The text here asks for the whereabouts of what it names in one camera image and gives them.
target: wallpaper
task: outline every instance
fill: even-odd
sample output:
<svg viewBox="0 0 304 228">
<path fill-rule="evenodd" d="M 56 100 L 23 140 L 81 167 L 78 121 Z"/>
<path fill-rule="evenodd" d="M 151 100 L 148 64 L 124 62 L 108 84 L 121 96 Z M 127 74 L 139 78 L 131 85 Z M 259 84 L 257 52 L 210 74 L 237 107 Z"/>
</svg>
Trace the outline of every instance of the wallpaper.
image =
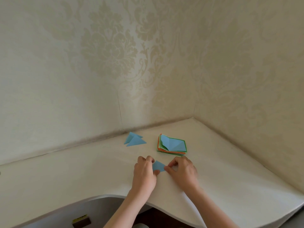
<svg viewBox="0 0 304 228">
<path fill-rule="evenodd" d="M 0 0 L 0 164 L 193 116 L 202 0 Z"/>
<path fill-rule="evenodd" d="M 195 117 L 302 192 L 303 5 L 206 0 L 194 76 Z"/>
</svg>

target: brown floor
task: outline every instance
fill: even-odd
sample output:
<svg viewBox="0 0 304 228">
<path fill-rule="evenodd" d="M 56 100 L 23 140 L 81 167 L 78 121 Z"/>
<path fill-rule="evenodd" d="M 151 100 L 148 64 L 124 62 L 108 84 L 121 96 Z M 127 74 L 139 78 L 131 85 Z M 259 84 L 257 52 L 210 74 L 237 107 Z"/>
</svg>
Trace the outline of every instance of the brown floor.
<svg viewBox="0 0 304 228">
<path fill-rule="evenodd" d="M 138 223 L 143 223 L 149 228 L 193 228 L 155 208 L 137 215 L 134 225 Z"/>
</svg>

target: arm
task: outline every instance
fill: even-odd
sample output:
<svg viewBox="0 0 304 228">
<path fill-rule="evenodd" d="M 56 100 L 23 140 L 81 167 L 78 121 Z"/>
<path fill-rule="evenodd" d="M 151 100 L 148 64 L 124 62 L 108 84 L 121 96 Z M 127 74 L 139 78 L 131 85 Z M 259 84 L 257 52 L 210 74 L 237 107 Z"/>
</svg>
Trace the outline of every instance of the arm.
<svg viewBox="0 0 304 228">
<path fill-rule="evenodd" d="M 208 228 L 239 228 L 199 186 L 196 168 L 187 157 L 175 157 L 165 171 L 193 202 Z"/>
<path fill-rule="evenodd" d="M 156 176 L 159 174 L 159 170 L 153 172 L 153 162 L 154 159 L 151 156 L 138 157 L 134 166 L 132 188 L 104 228 L 132 227 L 138 212 L 147 202 L 156 185 Z"/>
</svg>

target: white table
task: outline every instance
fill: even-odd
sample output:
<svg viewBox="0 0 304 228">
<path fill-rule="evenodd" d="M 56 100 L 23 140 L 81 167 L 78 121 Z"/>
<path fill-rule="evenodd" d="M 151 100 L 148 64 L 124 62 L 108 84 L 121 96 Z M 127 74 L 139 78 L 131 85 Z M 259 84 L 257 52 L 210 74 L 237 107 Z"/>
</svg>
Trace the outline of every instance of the white table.
<svg viewBox="0 0 304 228">
<path fill-rule="evenodd" d="M 96 198 L 125 197 L 137 157 L 168 164 L 156 151 L 160 133 L 184 139 L 200 185 L 241 228 L 272 223 L 304 203 L 304 195 L 194 119 L 137 132 L 147 144 L 126 147 L 127 134 L 0 166 L 0 227 L 10 228 Z M 194 227 L 204 223 L 166 172 L 149 205 Z"/>
</svg>

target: folded blue paper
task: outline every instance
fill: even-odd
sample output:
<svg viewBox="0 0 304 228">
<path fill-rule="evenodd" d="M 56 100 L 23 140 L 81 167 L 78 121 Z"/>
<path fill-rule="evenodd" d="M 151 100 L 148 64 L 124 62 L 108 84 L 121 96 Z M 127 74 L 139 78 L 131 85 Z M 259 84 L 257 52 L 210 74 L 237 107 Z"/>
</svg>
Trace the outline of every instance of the folded blue paper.
<svg viewBox="0 0 304 228">
<path fill-rule="evenodd" d="M 142 140 L 140 137 L 134 136 L 127 146 L 135 146 L 140 144 L 146 144 L 146 142 Z"/>
<path fill-rule="evenodd" d="M 142 138 L 142 136 L 140 136 L 140 135 L 138 135 L 138 134 L 135 134 L 135 133 L 130 132 L 124 144 L 129 143 L 129 142 L 132 140 L 132 138 L 133 138 L 134 136 L 137 136 L 137 137 L 139 137 L 139 138 Z"/>
<path fill-rule="evenodd" d="M 162 134 L 161 141 L 163 146 L 165 146 L 169 151 L 187 151 L 183 140 L 169 138 Z"/>
<path fill-rule="evenodd" d="M 165 171 L 164 167 L 165 167 L 165 165 L 159 161 L 155 161 L 152 165 L 153 171 L 155 171 L 155 170 L 160 170 L 160 172 Z"/>
</svg>

